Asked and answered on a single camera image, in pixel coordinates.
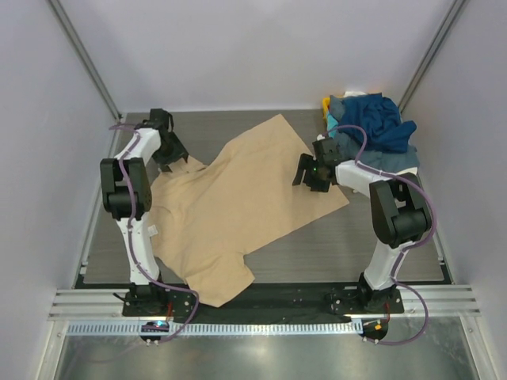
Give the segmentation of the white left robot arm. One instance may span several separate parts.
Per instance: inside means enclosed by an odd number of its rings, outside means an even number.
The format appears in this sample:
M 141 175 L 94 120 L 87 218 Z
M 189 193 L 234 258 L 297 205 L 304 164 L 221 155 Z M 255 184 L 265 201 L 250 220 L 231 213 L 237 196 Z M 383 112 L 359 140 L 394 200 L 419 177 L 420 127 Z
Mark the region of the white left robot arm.
M 153 196 L 147 163 L 168 165 L 186 159 L 188 152 L 166 122 L 144 120 L 111 128 L 132 133 L 121 152 L 100 163 L 104 209 L 120 229 L 130 265 L 128 292 L 115 296 L 124 304 L 124 316 L 155 316 L 168 310 L 179 293 L 191 298 L 193 292 L 162 282 L 149 231 Z

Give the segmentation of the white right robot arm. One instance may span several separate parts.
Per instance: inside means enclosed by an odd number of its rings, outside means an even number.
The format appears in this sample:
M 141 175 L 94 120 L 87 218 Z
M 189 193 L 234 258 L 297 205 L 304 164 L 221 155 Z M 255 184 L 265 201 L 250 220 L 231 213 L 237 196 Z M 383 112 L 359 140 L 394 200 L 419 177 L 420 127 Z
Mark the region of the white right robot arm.
M 292 184 L 305 184 L 312 192 L 328 192 L 332 184 L 340 184 L 369 198 L 377 242 L 358 279 L 354 302 L 368 312 L 383 308 L 394 297 L 396 276 L 406 254 L 433 227 L 429 201 L 417 176 L 383 172 L 354 160 L 327 165 L 301 154 Z

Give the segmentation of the beige t-shirt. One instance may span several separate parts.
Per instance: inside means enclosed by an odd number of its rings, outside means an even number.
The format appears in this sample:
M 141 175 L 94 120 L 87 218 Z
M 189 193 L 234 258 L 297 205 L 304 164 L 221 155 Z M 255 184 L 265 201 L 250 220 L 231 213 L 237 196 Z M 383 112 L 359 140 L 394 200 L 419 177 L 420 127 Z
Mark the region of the beige t-shirt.
M 245 255 L 348 204 L 339 188 L 293 184 L 307 151 L 277 115 L 229 141 L 211 164 L 180 160 L 154 180 L 154 254 L 202 304 L 220 307 L 254 281 Z

